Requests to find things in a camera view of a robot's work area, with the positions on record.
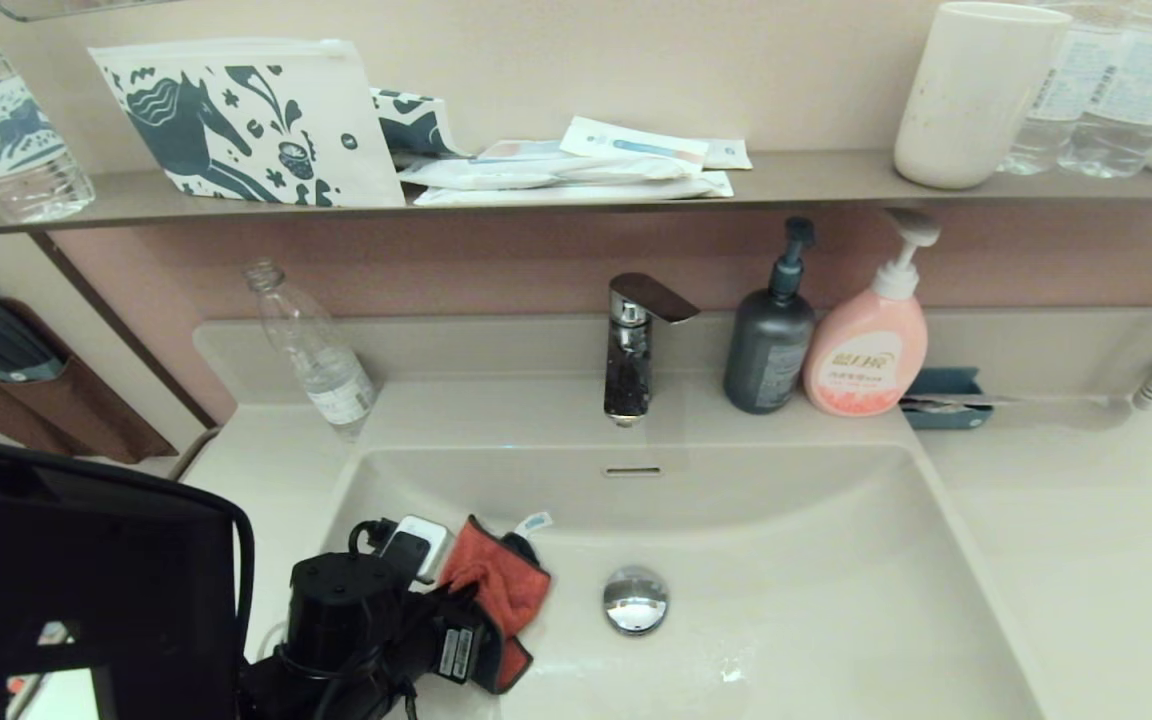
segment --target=shelf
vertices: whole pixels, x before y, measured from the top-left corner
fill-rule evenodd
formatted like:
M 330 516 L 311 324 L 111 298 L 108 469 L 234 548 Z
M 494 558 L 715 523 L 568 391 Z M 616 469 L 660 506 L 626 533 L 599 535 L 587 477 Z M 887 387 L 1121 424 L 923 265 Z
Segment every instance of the shelf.
M 408 188 L 406 209 L 305 209 L 264 202 L 219 200 L 177 191 L 159 170 L 96 176 L 96 200 L 81 213 L 54 222 L 8 223 L 0 233 L 200 222 L 200 220 L 365 219 L 509 213 L 669 213 L 685 210 L 778 210 L 814 204 L 942 205 L 1001 202 L 1152 202 L 1152 173 L 1134 179 L 1089 179 L 1052 172 L 1020 177 L 996 174 L 965 191 L 932 190 L 902 179 L 888 150 L 761 152 L 753 170 L 732 170 L 736 196 L 704 200 L 629 200 L 573 205 L 457 205 L 416 209 L 422 188 Z

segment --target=white sink basin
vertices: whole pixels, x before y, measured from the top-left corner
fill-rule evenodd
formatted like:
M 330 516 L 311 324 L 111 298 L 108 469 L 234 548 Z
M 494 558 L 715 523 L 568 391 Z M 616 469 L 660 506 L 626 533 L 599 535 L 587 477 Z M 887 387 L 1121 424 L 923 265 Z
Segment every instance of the white sink basin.
M 688 392 L 690 411 L 714 400 Z M 554 583 L 522 634 L 530 672 L 499 698 L 426 676 L 424 719 L 1041 717 L 916 448 L 660 430 L 705 437 L 684 445 L 582 423 L 548 441 L 518 432 L 513 447 L 483 429 L 444 447 L 380 430 L 338 490 L 324 551 L 382 515 L 460 532 L 472 513 L 498 535 L 531 511 L 556 522 L 532 536 Z M 614 470 L 646 467 L 660 473 Z M 602 614 L 602 584 L 626 564 L 669 585 L 647 637 L 622 637 Z

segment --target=red cloth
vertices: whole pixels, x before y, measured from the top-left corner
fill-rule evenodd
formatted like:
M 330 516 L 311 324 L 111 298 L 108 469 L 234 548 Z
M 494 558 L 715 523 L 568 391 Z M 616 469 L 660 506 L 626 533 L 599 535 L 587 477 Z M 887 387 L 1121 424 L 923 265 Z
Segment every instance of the red cloth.
M 515 637 L 540 614 L 550 574 L 486 532 L 473 515 L 456 538 L 456 547 L 444 567 L 442 582 L 452 592 L 470 583 L 479 584 L 475 600 L 500 632 L 499 670 L 479 682 L 493 694 L 502 694 L 518 682 L 531 665 L 531 653 Z

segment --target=towel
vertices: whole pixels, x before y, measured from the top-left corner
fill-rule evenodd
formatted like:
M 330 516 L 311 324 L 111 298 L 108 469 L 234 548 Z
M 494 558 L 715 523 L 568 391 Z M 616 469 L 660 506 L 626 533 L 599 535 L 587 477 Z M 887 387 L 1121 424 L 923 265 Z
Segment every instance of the towel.
M 479 651 L 473 682 L 490 694 L 508 692 L 531 666 L 531 653 L 516 635 L 540 614 L 550 574 L 540 568 L 526 539 L 515 533 L 497 538 L 470 515 L 440 584 L 452 584 L 456 592 L 471 583 L 479 585 L 475 600 L 494 630 Z

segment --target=chrome faucet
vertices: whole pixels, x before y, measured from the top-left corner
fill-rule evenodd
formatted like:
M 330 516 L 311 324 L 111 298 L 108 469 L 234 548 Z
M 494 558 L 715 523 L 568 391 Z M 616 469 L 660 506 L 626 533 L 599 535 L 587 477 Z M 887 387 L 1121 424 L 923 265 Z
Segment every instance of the chrome faucet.
M 670 325 L 700 310 L 643 273 L 612 278 L 612 316 L 607 325 L 607 384 L 602 410 L 622 429 L 649 414 L 652 401 L 652 316 Z

